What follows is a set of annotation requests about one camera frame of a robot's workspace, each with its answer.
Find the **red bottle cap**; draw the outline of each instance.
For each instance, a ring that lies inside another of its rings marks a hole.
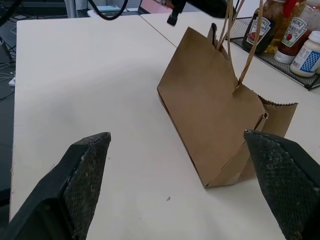
[[[285,2],[284,6],[283,6],[283,16],[285,18],[290,17],[297,2],[298,2],[298,0],[287,0]]]

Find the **white bottle cap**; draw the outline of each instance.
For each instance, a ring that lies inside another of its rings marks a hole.
[[[296,56],[289,56],[277,50],[273,58],[280,63],[291,64],[295,60]]]
[[[320,44],[320,31],[312,31],[309,35],[309,39]]]

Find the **heinz label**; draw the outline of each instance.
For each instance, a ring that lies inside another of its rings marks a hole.
[[[301,18],[293,17],[282,38],[282,43],[291,48],[307,31],[307,24]]]
[[[253,17],[255,17],[255,19],[252,21],[251,28],[246,38],[246,41],[252,45],[254,44],[256,32],[258,28],[258,15],[254,14]],[[259,40],[257,44],[259,44],[261,40],[269,33],[271,29],[271,25],[272,25],[271,22],[267,18],[265,17],[262,18],[261,30],[260,30]]]

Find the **bottle label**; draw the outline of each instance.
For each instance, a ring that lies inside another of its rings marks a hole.
[[[306,22],[301,18],[293,17],[290,25],[285,31],[281,42],[287,47],[291,48],[306,31]]]
[[[251,28],[246,38],[246,41],[252,45],[254,44],[254,41],[255,41],[257,27],[258,27],[258,14],[255,13],[253,15]],[[267,18],[262,17],[260,36],[257,44],[259,44],[262,41],[262,39],[269,33],[271,27],[272,27],[272,23]]]
[[[315,73],[320,67],[320,52],[303,46],[292,64],[303,72]]]

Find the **white bottle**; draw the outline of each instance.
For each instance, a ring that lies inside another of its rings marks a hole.
[[[311,77],[320,67],[320,31],[313,31],[304,43],[290,70],[302,77]]]

